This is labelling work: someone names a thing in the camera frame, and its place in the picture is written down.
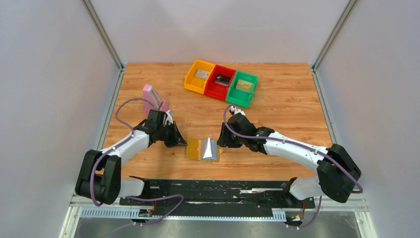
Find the yellow leather card holder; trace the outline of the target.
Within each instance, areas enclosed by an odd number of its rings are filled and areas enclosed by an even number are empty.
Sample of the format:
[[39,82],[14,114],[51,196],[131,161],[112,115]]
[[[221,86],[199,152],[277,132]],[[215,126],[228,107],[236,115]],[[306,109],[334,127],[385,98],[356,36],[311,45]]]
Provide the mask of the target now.
[[205,139],[188,137],[186,156],[191,160],[216,162],[220,156],[219,146],[210,137]]

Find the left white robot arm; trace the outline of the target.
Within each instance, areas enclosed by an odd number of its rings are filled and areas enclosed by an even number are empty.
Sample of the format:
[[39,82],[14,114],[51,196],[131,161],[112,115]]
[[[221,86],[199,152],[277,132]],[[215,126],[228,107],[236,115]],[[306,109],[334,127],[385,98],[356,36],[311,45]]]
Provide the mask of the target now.
[[150,110],[147,119],[131,128],[117,143],[86,152],[75,186],[75,193],[89,198],[96,206],[112,204],[116,199],[140,196],[146,181],[140,177],[121,176],[122,166],[138,152],[157,141],[167,148],[187,146],[169,112]]

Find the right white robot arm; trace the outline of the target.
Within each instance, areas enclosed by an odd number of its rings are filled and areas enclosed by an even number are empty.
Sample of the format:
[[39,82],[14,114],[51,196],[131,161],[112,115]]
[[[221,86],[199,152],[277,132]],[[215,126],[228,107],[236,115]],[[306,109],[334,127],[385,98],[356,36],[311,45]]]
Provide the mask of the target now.
[[282,157],[315,171],[315,176],[287,182],[283,190],[296,200],[327,196],[346,203],[351,194],[363,191],[358,182],[361,170],[339,144],[324,147],[300,142],[274,129],[255,127],[242,113],[224,120],[217,144],[226,148],[245,146],[253,152]]

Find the gold card in green bin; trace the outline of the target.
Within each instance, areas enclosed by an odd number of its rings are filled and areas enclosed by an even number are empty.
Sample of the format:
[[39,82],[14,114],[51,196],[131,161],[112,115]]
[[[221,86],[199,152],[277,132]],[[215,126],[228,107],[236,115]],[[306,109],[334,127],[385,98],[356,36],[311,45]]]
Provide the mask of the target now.
[[244,92],[251,92],[254,84],[242,79],[239,79],[236,84],[236,89]]

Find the dark card in red bin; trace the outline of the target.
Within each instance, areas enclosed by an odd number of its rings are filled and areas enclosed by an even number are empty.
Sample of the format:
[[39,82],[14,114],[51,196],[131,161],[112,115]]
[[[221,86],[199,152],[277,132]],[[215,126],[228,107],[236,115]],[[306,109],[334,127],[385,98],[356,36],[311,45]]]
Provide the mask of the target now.
[[228,86],[231,78],[226,75],[218,74],[215,78],[215,83],[223,86]]

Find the silver card in yellow bin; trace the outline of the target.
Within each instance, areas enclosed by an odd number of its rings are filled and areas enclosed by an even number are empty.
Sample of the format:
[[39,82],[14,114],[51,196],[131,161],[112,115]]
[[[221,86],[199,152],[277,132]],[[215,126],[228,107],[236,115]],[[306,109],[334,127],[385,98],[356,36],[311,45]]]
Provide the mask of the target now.
[[198,69],[195,73],[195,77],[206,80],[209,73],[210,73],[209,71],[206,71],[206,70],[203,70],[203,69]]

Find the pink wedge stand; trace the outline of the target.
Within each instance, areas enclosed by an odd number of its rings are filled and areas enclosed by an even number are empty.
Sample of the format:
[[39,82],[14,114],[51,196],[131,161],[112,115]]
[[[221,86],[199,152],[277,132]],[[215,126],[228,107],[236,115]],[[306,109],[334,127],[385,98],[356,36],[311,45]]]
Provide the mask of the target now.
[[148,115],[151,109],[166,112],[170,109],[169,103],[158,93],[158,91],[150,84],[143,87],[143,111]]

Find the green plastic bin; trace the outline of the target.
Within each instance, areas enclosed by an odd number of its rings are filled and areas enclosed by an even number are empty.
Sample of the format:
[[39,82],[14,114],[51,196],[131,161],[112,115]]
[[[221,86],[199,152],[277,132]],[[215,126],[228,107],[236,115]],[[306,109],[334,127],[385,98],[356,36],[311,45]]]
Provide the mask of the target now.
[[258,83],[258,76],[236,71],[229,86],[226,102],[248,108]]

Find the red plastic bin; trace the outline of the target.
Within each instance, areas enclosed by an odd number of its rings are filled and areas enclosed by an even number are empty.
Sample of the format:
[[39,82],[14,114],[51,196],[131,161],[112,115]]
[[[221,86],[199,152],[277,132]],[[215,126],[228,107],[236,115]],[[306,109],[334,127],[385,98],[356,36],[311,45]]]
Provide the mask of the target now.
[[236,70],[216,64],[207,80],[204,95],[225,101]]

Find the yellow plastic bin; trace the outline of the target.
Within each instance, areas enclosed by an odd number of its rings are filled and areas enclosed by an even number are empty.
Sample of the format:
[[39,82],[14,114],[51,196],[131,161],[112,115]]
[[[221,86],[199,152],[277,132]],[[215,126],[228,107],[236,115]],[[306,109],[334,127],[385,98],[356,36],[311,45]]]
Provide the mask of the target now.
[[185,75],[183,87],[187,90],[204,94],[206,83],[214,67],[214,63],[196,59]]

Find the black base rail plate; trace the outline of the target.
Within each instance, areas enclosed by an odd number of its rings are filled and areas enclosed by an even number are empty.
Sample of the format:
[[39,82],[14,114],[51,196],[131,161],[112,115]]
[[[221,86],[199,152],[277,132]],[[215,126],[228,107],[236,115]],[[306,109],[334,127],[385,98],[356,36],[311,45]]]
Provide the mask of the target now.
[[152,198],[181,194],[182,204],[173,216],[187,217],[271,217],[272,209],[315,209],[314,198],[298,201],[285,195],[285,181],[266,180],[181,180],[149,179],[141,194],[144,201],[122,198],[120,205],[153,206],[154,215],[164,215],[179,202],[178,198],[151,202]]

